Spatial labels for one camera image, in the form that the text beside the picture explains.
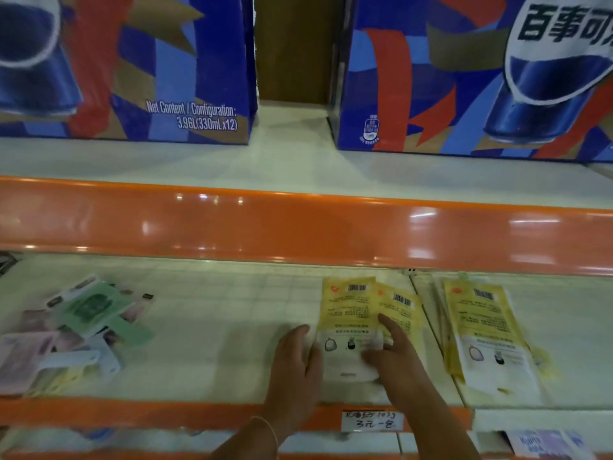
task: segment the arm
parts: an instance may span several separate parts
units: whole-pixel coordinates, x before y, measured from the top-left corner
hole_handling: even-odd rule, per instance
[[[390,318],[379,315],[393,346],[366,350],[362,358],[377,368],[390,402],[402,413],[415,434],[422,460],[480,460],[464,428],[449,410],[424,369],[411,341]]]
[[[263,419],[252,418],[209,460],[274,460],[278,445],[311,417],[319,402],[322,358],[314,344],[308,362],[304,362],[304,337],[308,330],[307,325],[298,326],[279,341],[260,414]]]

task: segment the handwritten price label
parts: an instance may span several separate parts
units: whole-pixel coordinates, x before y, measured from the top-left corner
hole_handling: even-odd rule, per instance
[[[351,410],[343,412],[341,431],[343,433],[381,431],[402,431],[405,416],[397,411]]]

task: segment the bracelet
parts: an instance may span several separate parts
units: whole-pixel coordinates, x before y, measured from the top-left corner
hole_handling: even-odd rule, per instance
[[[270,432],[272,433],[273,437],[275,438],[275,444],[276,444],[276,450],[279,452],[279,438],[276,436],[275,430],[272,428],[272,425],[269,423],[269,421],[264,418],[264,417],[251,417],[249,418],[249,420],[252,419],[261,419],[264,423],[266,423],[266,426],[269,427]]]

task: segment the pepsi box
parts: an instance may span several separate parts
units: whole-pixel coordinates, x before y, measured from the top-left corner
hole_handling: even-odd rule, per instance
[[[0,135],[247,143],[253,0],[0,0]]]
[[[346,150],[613,161],[613,0],[346,0]]]

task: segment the yellow packet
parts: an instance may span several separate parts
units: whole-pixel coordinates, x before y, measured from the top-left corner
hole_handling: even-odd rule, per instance
[[[360,352],[382,348],[374,300],[375,278],[324,278],[316,340],[324,353],[324,379],[364,382],[378,378]]]
[[[404,289],[376,283],[379,313],[386,315],[400,325],[415,347],[423,354],[424,320],[423,308],[419,296]],[[392,336],[385,327],[381,327],[383,342],[391,344]]]
[[[443,279],[449,320],[466,385],[495,394],[538,394],[530,350],[502,286]],[[449,369],[456,371],[454,346]]]

